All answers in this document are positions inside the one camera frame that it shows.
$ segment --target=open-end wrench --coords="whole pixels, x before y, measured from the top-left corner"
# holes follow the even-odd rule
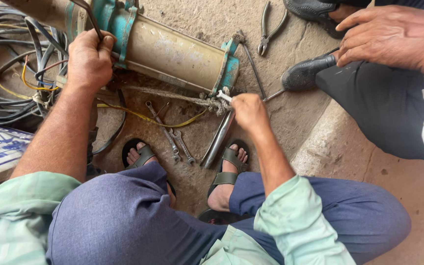
[[[219,90],[219,93],[216,95],[217,98],[225,99],[228,103],[232,102],[232,98],[227,96],[222,90]]]
[[[152,103],[151,101],[147,101],[145,102],[145,105],[150,109],[151,113],[153,114],[153,116],[156,116],[155,119],[157,122],[162,123],[160,118],[156,115],[156,111],[155,109],[153,109]],[[178,162],[181,160],[181,157],[179,155],[179,149],[176,146],[176,144],[174,144],[173,138],[171,138],[172,136],[170,136],[170,134],[168,133],[168,131],[163,127],[160,126],[161,130],[163,131],[164,135],[168,138],[168,142],[170,142],[171,147],[173,147],[173,160],[174,163]]]
[[[173,137],[174,139],[176,139],[176,141],[178,141],[180,143],[180,146],[183,147],[185,156],[187,157],[187,163],[192,166],[192,163],[196,162],[196,160],[189,154],[189,152],[187,151],[186,145],[184,144],[184,142],[182,141],[181,138],[181,131],[176,130],[176,135],[174,135],[173,129],[170,129],[170,135],[171,137]]]

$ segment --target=hand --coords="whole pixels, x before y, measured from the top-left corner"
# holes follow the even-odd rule
[[[266,105],[257,94],[244,93],[232,98],[237,123],[251,136],[271,131]]]
[[[102,31],[104,39],[94,29],[80,33],[68,47],[68,81],[64,90],[81,90],[94,97],[112,76],[111,51],[117,39]]]
[[[424,10],[403,6],[362,9],[336,30],[355,25],[341,41],[338,67],[364,60],[424,74]]]

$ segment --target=concrete floor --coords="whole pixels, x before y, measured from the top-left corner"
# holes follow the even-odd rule
[[[151,0],[143,4],[145,15],[215,46],[220,46],[236,30],[242,29],[265,90],[270,95],[280,89],[278,79],[288,67],[333,49],[339,41],[328,37],[317,24],[290,15],[285,28],[269,44],[265,57],[258,56],[256,48],[261,40],[264,3],[261,0]],[[283,12],[284,5],[280,0],[271,1],[269,29],[279,23]],[[243,48],[237,50],[236,56],[241,63],[236,89],[259,93]],[[14,69],[21,72],[19,66]],[[168,124],[183,122],[201,111],[198,106],[185,101],[167,100],[125,88],[137,84],[185,93],[172,85],[130,71],[117,71],[116,75],[109,88],[122,88],[127,107],[133,111],[149,116],[145,101],[152,101],[155,109],[169,101],[170,107],[160,115],[162,121]],[[2,80],[3,84],[17,91],[24,89],[11,71],[7,71]],[[389,190],[407,208],[413,226],[409,237],[370,264],[424,264],[424,161],[398,159],[374,147],[362,135],[354,120],[318,89],[284,93],[268,103],[268,111],[278,141],[296,172],[377,184]],[[94,149],[103,145],[121,121],[119,111],[103,108],[98,113],[99,132]],[[152,145],[168,172],[168,178],[177,191],[177,208],[197,215],[207,208],[206,194],[215,175],[215,169],[206,170],[198,164],[221,118],[207,113],[179,129],[189,152],[197,160],[193,167],[187,165],[182,152],[182,161],[174,165],[171,148],[160,129],[132,115],[127,115],[125,126],[114,143],[95,156],[95,163],[106,172],[122,170],[120,154],[123,144],[134,137],[142,138]],[[236,124],[229,139],[232,137],[248,142],[252,149],[251,170],[259,171],[254,147]]]

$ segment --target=green sandal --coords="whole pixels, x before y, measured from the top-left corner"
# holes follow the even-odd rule
[[[126,142],[126,144],[122,148],[122,162],[125,166],[125,170],[143,166],[150,158],[155,156],[155,153],[153,153],[152,148],[147,143],[145,143],[144,147],[137,150],[137,144],[139,142],[145,143],[145,141],[141,140],[140,138],[134,138]],[[132,165],[129,165],[129,163],[127,162],[127,156],[131,148],[134,148],[137,151],[137,153],[140,155],[140,157],[135,161],[135,163],[133,163]],[[166,182],[170,185],[171,192],[173,193],[173,195],[176,196],[176,190],[174,190],[173,185],[171,185],[171,183],[168,180],[166,180]]]
[[[230,148],[233,144],[238,145],[238,149],[243,148],[246,151],[246,154],[248,155],[248,160],[246,160],[246,164],[242,163],[238,159],[238,151],[233,150]],[[223,160],[227,160],[230,163],[232,163],[234,166],[238,169],[237,173],[232,172],[222,172],[222,162]],[[250,163],[250,149],[248,148],[248,145],[240,140],[240,139],[234,139],[232,140],[227,147],[225,148],[225,151],[223,152],[222,159],[219,161],[219,168],[217,170],[217,175],[215,175],[215,178],[209,188],[209,192],[207,193],[207,197],[211,195],[212,191],[217,187],[217,185],[220,184],[235,184],[237,181],[237,178],[241,172],[245,172],[248,169],[249,163]]]

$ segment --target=sandal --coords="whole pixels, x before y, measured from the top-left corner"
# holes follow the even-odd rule
[[[150,158],[155,156],[155,153],[153,153],[150,145],[147,143],[145,143],[144,147],[137,149],[137,144],[139,142],[145,143],[145,141],[141,140],[140,138],[134,138],[126,142],[126,144],[122,148],[122,162],[125,166],[125,170],[143,166]],[[132,165],[129,165],[129,163],[127,162],[127,156],[130,153],[131,148],[135,149],[140,155],[140,157]],[[176,196],[176,190],[174,190],[173,185],[171,185],[170,181],[168,180],[166,180],[166,182],[169,184],[173,195]]]
[[[248,160],[246,160],[246,164],[243,164],[238,159],[238,157],[237,157],[238,154],[239,154],[238,150],[235,151],[232,148],[230,148],[230,146],[232,146],[233,144],[238,145],[238,149],[243,148],[246,151],[246,153],[248,154]],[[236,166],[237,169],[238,169],[238,174],[232,173],[232,172],[222,172],[223,160],[227,160],[230,163],[232,163],[234,166]],[[215,189],[215,187],[217,187],[217,185],[220,185],[220,184],[235,184],[239,174],[241,172],[245,172],[248,169],[249,164],[250,164],[250,149],[248,148],[248,145],[240,139],[232,140],[227,145],[227,148],[225,148],[225,151],[223,152],[222,159],[220,160],[219,168],[217,170],[217,174],[215,175],[215,178],[214,178],[212,184],[209,187],[207,197],[209,198],[212,191]]]
[[[238,214],[218,212],[209,208],[200,213],[199,216],[197,216],[197,219],[211,225],[229,225],[251,217],[252,216],[248,214],[239,216]]]

